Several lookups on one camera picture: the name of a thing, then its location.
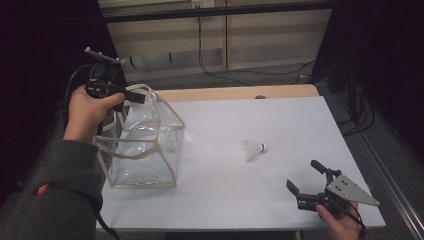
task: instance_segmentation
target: gray sleeve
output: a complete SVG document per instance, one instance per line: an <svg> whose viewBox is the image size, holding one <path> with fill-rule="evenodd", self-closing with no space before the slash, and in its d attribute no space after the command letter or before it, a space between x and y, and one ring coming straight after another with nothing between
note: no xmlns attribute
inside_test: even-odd
<svg viewBox="0 0 424 240"><path fill-rule="evenodd" d="M53 146L50 165L33 178L37 194L19 239L95 239L96 219L102 207L102 178L96 173L98 148L77 141Z"/></svg>

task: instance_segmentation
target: cable cord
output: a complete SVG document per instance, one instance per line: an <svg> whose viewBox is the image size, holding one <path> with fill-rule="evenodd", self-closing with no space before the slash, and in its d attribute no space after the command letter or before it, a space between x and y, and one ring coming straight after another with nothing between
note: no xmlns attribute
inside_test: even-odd
<svg viewBox="0 0 424 240"><path fill-rule="evenodd" d="M352 134L355 134L355 133L359 133L359 132L368 130L368 129L370 129L374 125L374 122L375 122L375 111L374 111L374 107L373 107L373 104L372 104L371 100L368 97L367 97L367 99L368 99L368 104L369 104L370 110L371 110L371 122L366 127L362 127L366 123L367 117L368 117L368 111L366 110L366 106L364 106L364 108L365 108L365 117L364 117L364 119L360 122L360 124L358 124L358 126L356 126L356 127L352 128L352 129L344 132L342 134L343 137L347 137L347 136L350 136Z"/></svg>
<svg viewBox="0 0 424 240"><path fill-rule="evenodd" d="M224 76L218 76L221 74L226 74L226 73L253 73L253 74L262 74L262 75L270 75L270 76L284 76L284 75L289 75L292 73L296 73L298 72L298 77L296 79L296 81L294 81L293 84L296 84L299 79L300 79L300 71L302 71L305 67L307 67L308 65L315 63L315 59L312 61L309 61L307 63L304 63L301 67L299 67L296 70L293 71L289 71L289 72L284 72L284 73L266 73L266 72L260 72L260 71L253 71L253 70L227 70L227 71L221 71L221 72L216 72L216 73L211 73L209 72L206 68L205 65L203 63L203 54L202 54L202 22L200 17L197 18L197 22L198 22L198 26L199 26L199 65L200 68L202 69L202 71L206 74L208 74L209 76L215 77L215 78L223 78L223 79L228 79L237 83L240 83L242 85L245 86L252 86L248 83L242 82L240 80L234 79L234 78L230 78L230 77L224 77Z"/></svg>
<svg viewBox="0 0 424 240"><path fill-rule="evenodd" d="M66 126L68 125L68 121L69 121L69 103L71 101L71 97L72 97L72 93L73 91L78 88L80 85L78 86L74 86L75 83L75 78L83 71L87 70L87 69L91 69L93 67L93 65L82 65L79 68L77 68L77 70L75 70L75 72L72 74L71 78L68 81L68 85L66 87L66 92L65 92L65 99L64 99L64 106L63 106L63 126L66 129ZM97 221L99 222L100 226L102 226L102 228L109 233L110 235L112 235L112 237L115 240L120 240L118 234L116 233L116 231L113 228L110 228L103 220L102 216L99 214Z"/></svg>
<svg viewBox="0 0 424 240"><path fill-rule="evenodd" d="M359 214L358 209L356 209L356 207L353 206L352 203L349 203L350 207L352 207L353 210L355 211L355 213L358 215L358 217L355 217L352 213L350 213L349 211L347 211L346 209L341 207L335 201L330 199L329 202L332 203L334 206L336 206L338 209L340 209L344 214L349 216L353 221L355 221L356 223L359 224L359 226L360 226L359 238L364 240L365 235L367 234L367 227L365 226L364 222L362 221L362 217L361 217L361 214Z"/></svg>
<svg viewBox="0 0 424 240"><path fill-rule="evenodd" d="M97 218L97 221L99 222L99 224L100 224L100 226L102 226L102 228L107 232L107 233L109 233L110 235L112 235L112 237L115 239L115 240L120 240L120 238L119 238L119 236L118 236L118 233L115 231L115 229L113 229L113 228L110 228L106 223L105 223L105 221L103 220L103 218L102 218L102 215L100 215L99 214L99 217Z"/></svg>
<svg viewBox="0 0 424 240"><path fill-rule="evenodd" d="M203 64L203 56L202 56L202 22L200 21L200 17L197 18L197 23L199 25L199 65L200 68L202 69L202 71L206 74L208 74L209 76L215 77L215 78L224 78L224 79L228 79L231 81L234 81L236 83L240 83L242 85L245 86L252 86L250 84L244 83L242 81L239 81L237 79L233 79L233 78L229 78L229 77L222 77L222 76L217 76L215 74L212 74L210 72L208 72L208 70L206 70L205 65Z"/></svg>

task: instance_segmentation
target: shuttlecock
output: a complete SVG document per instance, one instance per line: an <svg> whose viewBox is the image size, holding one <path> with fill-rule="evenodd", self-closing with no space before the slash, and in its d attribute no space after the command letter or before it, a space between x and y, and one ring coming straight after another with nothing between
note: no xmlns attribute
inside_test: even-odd
<svg viewBox="0 0 424 240"><path fill-rule="evenodd" d="M245 160L252 160L256 156L266 151L264 143L257 143L254 141L242 141L241 152Z"/></svg>

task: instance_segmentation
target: transparent plastic box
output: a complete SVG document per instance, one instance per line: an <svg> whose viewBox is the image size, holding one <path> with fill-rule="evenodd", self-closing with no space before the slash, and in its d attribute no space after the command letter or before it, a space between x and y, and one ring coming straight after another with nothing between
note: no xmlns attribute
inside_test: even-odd
<svg viewBox="0 0 424 240"><path fill-rule="evenodd" d="M112 188L176 187L183 147L183 120L144 84L127 87L145 103L125 101L104 136L96 136L98 159Z"/></svg>

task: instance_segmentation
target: white tabletop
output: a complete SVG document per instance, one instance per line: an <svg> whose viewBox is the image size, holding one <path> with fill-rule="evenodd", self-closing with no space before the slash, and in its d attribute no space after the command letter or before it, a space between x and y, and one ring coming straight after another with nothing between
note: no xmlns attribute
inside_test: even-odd
<svg viewBox="0 0 424 240"><path fill-rule="evenodd" d="M326 179L312 159L342 170L369 193L322 97L170 103L186 123L177 187L111 189L101 211L121 230L295 230L325 227L316 212L297 209L285 187L322 192ZM252 161L240 142L265 143ZM360 204L368 227L385 226L377 207Z"/></svg>

